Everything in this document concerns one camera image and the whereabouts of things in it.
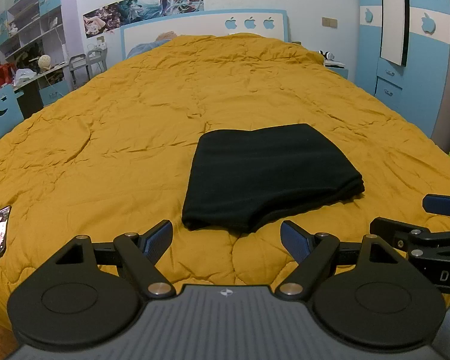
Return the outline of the blue white wardrobe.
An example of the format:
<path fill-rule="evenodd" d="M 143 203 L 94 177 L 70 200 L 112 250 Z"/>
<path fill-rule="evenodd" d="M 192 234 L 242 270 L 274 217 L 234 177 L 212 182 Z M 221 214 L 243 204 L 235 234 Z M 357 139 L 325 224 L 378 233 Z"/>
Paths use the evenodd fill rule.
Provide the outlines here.
<path fill-rule="evenodd" d="M 450 0 L 359 0 L 355 83 L 433 134 L 450 57 Z"/>

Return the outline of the cluttered desk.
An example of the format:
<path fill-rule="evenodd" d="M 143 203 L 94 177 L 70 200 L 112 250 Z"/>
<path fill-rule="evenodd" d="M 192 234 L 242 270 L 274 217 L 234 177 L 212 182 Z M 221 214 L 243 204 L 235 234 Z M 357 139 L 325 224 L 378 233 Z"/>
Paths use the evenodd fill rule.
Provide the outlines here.
<path fill-rule="evenodd" d="M 13 87 L 17 103 L 25 119 L 53 104 L 70 92 L 65 77 L 68 63 L 59 63 L 47 72 Z"/>

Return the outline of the black pants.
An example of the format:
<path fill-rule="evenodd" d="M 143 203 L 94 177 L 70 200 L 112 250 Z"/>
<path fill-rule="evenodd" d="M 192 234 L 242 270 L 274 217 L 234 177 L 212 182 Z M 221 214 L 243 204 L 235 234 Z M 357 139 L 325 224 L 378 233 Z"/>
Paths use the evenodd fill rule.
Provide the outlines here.
<path fill-rule="evenodd" d="M 193 157 L 182 223 L 254 233 L 365 190 L 361 173 L 308 124 L 204 134 Z"/>

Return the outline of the wall switch plate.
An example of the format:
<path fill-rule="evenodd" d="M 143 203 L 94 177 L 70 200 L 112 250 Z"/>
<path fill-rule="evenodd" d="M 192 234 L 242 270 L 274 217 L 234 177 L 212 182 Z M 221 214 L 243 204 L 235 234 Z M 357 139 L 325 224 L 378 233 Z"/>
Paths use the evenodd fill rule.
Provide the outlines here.
<path fill-rule="evenodd" d="M 331 29 L 336 29 L 338 27 L 338 20 L 334 18 L 323 17 L 322 27 L 328 27 Z"/>

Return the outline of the anime wall posters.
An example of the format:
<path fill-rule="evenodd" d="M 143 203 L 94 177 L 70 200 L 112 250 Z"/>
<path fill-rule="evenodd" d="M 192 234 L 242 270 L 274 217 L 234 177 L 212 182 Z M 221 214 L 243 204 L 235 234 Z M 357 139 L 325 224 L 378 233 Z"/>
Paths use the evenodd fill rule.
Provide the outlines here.
<path fill-rule="evenodd" d="M 204 11 L 204 0 L 121 0 L 82 15 L 86 38 L 160 17 Z"/>

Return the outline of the white blue bookshelf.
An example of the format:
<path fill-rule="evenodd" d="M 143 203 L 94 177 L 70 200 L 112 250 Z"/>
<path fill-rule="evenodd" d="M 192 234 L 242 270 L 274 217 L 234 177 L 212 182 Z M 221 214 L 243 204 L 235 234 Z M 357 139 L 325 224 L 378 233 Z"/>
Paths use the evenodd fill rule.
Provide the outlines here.
<path fill-rule="evenodd" d="M 62 0 L 6 0 L 0 10 L 1 63 L 33 63 L 48 55 L 53 66 L 67 61 Z"/>

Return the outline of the yellow quilt bedspread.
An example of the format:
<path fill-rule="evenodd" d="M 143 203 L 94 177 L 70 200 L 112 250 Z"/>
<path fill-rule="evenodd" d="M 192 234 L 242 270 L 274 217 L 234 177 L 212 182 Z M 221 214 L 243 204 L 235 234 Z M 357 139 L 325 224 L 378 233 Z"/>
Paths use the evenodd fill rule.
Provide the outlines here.
<path fill-rule="evenodd" d="M 249 34 L 181 36 L 114 65 L 0 139 L 0 209 L 11 209 L 0 325 L 9 326 L 11 292 L 74 236 L 110 242 L 163 219 L 174 236 L 157 266 L 176 288 L 277 286 L 295 267 L 278 223 L 249 236 L 189 231 L 181 212 L 204 133 L 294 124 L 332 141 L 365 185 L 362 197 L 295 223 L 351 242 L 376 217 L 450 230 L 450 217 L 422 207 L 427 194 L 450 195 L 450 157 L 319 54 Z"/>

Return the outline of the blue pillow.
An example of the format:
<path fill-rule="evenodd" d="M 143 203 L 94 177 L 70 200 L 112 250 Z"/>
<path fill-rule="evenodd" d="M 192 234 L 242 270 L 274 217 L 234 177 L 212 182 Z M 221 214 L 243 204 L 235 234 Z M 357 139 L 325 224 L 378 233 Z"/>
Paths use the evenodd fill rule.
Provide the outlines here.
<path fill-rule="evenodd" d="M 158 48 L 160 46 L 163 46 L 166 44 L 169 40 L 160 40 L 160 41 L 152 41 L 152 42 L 146 42 L 146 43 L 139 43 L 138 45 L 131 48 L 131 50 L 127 54 L 127 58 L 130 59 L 136 55 L 141 55 L 145 52 L 151 51 L 155 48 Z"/>

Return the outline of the blue nightstand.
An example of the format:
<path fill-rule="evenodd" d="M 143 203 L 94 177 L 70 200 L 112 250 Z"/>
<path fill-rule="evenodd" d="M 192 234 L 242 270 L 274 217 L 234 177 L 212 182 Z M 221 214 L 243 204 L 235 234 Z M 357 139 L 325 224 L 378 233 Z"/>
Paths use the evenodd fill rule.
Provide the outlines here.
<path fill-rule="evenodd" d="M 345 78 L 345 80 L 347 80 L 349 78 L 349 70 L 345 67 L 327 66 L 327 69 L 331 70 L 332 72 L 335 72 L 339 76 Z"/>

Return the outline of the black white headphones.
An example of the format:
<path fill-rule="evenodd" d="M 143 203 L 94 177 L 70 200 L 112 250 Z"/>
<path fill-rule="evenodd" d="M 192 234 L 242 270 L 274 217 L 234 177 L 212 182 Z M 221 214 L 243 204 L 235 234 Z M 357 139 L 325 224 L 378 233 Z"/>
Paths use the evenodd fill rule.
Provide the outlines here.
<path fill-rule="evenodd" d="M 335 59 L 335 56 L 331 51 L 320 50 L 319 53 L 327 61 L 333 61 Z"/>

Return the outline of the round white plush toy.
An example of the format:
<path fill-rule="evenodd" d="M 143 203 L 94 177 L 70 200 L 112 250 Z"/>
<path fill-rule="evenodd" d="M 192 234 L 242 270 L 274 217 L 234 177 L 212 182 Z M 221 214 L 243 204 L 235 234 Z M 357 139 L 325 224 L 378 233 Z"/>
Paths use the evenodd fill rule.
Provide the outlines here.
<path fill-rule="evenodd" d="M 41 55 L 37 61 L 41 72 L 47 72 L 52 68 L 52 60 L 49 55 Z"/>

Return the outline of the white blue apple headboard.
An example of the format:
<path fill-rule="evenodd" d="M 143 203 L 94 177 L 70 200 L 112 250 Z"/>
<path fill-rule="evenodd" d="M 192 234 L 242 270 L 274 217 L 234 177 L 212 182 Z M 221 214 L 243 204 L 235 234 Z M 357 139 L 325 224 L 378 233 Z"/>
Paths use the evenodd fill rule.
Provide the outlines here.
<path fill-rule="evenodd" d="M 122 57 L 140 43 L 155 41 L 162 33 L 177 35 L 226 36 L 252 33 L 264 38 L 289 41 L 289 20 L 285 10 L 233 9 L 204 10 L 187 14 L 163 16 L 127 24 L 120 28 Z"/>

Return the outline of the blue smiley chair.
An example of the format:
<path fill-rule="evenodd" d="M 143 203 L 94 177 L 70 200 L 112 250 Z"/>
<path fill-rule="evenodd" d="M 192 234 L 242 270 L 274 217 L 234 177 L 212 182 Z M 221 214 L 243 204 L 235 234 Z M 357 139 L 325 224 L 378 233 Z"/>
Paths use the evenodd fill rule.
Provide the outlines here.
<path fill-rule="evenodd" d="M 11 85 L 6 85 L 0 89 L 0 139 L 24 120 L 17 102 L 18 95 Z"/>

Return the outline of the grey plastic chair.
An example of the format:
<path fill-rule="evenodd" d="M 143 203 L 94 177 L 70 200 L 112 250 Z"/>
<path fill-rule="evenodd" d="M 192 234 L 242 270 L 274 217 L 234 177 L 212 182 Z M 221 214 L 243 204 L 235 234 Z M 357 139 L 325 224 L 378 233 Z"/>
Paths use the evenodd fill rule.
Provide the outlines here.
<path fill-rule="evenodd" d="M 75 72 L 80 68 L 84 68 L 87 73 L 88 80 L 92 78 L 92 66 L 97 65 L 101 72 L 108 70 L 106 57 L 108 54 L 108 49 L 102 49 L 100 47 L 95 47 L 89 50 L 86 54 L 80 54 L 72 56 L 68 63 L 68 68 L 70 71 L 72 86 L 74 89 L 79 88 L 78 80 Z"/>

